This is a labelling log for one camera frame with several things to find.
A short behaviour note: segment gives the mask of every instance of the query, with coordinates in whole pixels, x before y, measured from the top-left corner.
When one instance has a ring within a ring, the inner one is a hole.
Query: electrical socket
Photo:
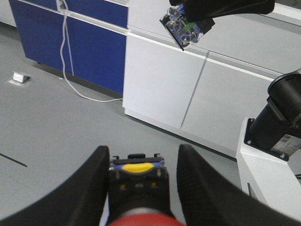
[[[22,83],[22,84],[25,83],[29,79],[30,79],[29,76],[18,73],[18,72],[14,72],[13,78],[12,78],[12,80],[17,81],[17,82]]]

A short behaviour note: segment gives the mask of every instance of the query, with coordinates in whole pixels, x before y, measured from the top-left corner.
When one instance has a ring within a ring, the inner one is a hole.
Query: power cord
[[[93,99],[93,98],[89,98],[83,94],[81,94],[80,92],[78,92],[73,86],[72,84],[68,81],[67,76],[66,76],[66,65],[65,65],[65,60],[63,57],[63,47],[65,45],[66,42],[66,35],[67,35],[67,42],[68,42],[68,50],[69,50],[69,56],[70,56],[70,63],[71,63],[71,69],[72,69],[72,75],[74,75],[74,71],[73,71],[73,61],[72,61],[72,56],[71,56],[71,47],[70,47],[70,42],[69,42],[69,34],[68,34],[68,28],[67,28],[67,12],[69,11],[68,5],[66,0],[62,0],[64,5],[65,5],[65,10],[64,10],[64,19],[63,19],[63,40],[62,40],[62,44],[61,44],[61,48],[60,48],[60,56],[61,56],[61,61],[63,64],[63,76],[66,80],[66,82],[68,83],[68,85],[82,98],[88,99],[88,100],[93,100],[96,102],[101,102],[101,103],[108,103],[108,102],[112,102],[112,101],[116,101],[116,100],[122,100],[122,98],[119,99],[113,99],[113,100],[97,100],[97,99]]]

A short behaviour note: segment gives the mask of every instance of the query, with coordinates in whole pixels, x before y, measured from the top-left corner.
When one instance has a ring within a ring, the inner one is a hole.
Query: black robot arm
[[[275,0],[169,0],[171,5],[184,4],[190,22],[232,14],[268,14]]]

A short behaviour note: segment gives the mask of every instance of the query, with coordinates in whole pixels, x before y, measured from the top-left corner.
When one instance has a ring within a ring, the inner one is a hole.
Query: white machine base
[[[301,221],[301,185],[286,161],[244,143],[243,121],[237,163],[244,192],[269,207]]]

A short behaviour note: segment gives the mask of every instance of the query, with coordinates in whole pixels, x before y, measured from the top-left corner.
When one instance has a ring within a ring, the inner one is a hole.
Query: black cylinder
[[[266,105],[249,128],[249,139],[253,145],[270,150],[289,130],[290,124],[281,120],[273,112],[270,105]]]
[[[276,78],[268,93],[279,111],[295,129],[301,127],[301,74],[290,73]]]

